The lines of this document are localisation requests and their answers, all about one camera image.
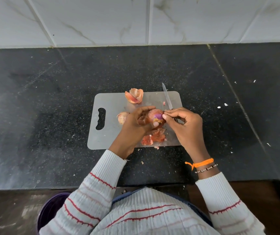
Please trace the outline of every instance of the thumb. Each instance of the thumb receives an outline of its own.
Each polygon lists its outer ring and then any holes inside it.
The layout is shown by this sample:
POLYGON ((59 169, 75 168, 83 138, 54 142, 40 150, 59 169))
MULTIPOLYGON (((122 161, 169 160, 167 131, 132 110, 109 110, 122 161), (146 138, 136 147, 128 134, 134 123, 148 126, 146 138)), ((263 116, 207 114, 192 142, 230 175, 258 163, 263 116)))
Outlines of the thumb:
POLYGON ((145 126, 143 126, 143 128, 145 129, 146 132, 156 128, 157 126, 159 126, 159 123, 158 122, 153 122, 153 123, 150 123, 150 124, 146 124, 145 126))
POLYGON ((163 114, 162 117, 166 120, 166 122, 168 123, 168 125, 174 130, 174 132, 176 133, 176 129, 178 126, 178 123, 169 115, 167 114, 163 114))

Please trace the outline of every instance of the knife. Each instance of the knife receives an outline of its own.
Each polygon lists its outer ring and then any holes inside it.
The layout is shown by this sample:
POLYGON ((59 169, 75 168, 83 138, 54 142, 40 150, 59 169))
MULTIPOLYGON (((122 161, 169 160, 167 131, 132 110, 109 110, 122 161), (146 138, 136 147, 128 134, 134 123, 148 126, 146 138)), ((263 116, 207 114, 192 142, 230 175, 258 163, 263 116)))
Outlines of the knife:
POLYGON ((169 98, 169 95, 168 95, 168 92, 166 90, 166 87, 165 87, 164 83, 162 83, 162 87, 163 87, 163 91, 164 91, 164 94, 165 94, 165 97, 166 97, 168 108, 170 110, 172 110, 173 109, 173 105, 172 105, 172 102, 170 102, 170 98, 169 98))

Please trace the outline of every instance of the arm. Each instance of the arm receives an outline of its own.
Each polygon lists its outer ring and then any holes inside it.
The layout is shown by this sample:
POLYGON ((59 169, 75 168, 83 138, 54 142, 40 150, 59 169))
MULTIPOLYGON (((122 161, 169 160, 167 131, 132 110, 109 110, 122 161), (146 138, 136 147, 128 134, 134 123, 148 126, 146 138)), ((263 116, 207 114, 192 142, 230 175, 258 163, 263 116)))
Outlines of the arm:
POLYGON ((128 114, 121 132, 109 150, 104 152, 79 188, 70 194, 56 216, 40 229, 40 235, 92 232, 111 209, 117 181, 126 164, 125 159, 143 136, 152 134, 152 129, 157 126, 153 123, 145 126, 138 124, 142 112, 154 108, 141 107, 128 114))
MULTIPOLYGON (((163 118, 174 130, 194 163, 207 160, 202 132, 202 118, 185 108, 166 110, 163 118), (173 118, 181 119, 178 124, 173 118)), ((214 163, 198 167, 203 170, 214 163)), ((263 224, 250 212, 217 167, 198 173, 196 182, 209 210, 214 228, 220 234, 264 234, 263 224)))

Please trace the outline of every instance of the wall tile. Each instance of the wall tile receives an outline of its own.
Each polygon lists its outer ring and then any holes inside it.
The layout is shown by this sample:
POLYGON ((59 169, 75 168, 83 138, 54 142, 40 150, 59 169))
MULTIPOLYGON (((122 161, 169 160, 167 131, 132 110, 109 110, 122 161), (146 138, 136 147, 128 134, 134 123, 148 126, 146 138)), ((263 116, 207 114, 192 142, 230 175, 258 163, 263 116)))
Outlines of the wall tile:
POLYGON ((50 45, 24 0, 0 0, 0 48, 50 45))
POLYGON ((269 0, 241 42, 280 42, 280 0, 269 0))
POLYGON ((237 43, 267 0, 151 0, 149 44, 237 43))
POLYGON ((56 46, 147 44, 148 0, 32 0, 56 46))

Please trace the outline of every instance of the ribbed cuff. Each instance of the ribbed cuff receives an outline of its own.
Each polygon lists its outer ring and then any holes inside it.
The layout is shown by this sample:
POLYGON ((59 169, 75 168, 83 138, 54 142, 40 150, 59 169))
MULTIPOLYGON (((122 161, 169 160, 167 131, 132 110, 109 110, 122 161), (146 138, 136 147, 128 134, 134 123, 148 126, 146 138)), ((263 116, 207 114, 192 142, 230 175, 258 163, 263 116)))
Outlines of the ribbed cuff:
POLYGON ((196 182, 209 211, 225 209, 239 201, 222 172, 196 182))
POLYGON ((118 157, 110 150, 106 150, 91 173, 116 187, 118 178, 126 164, 126 160, 118 157))

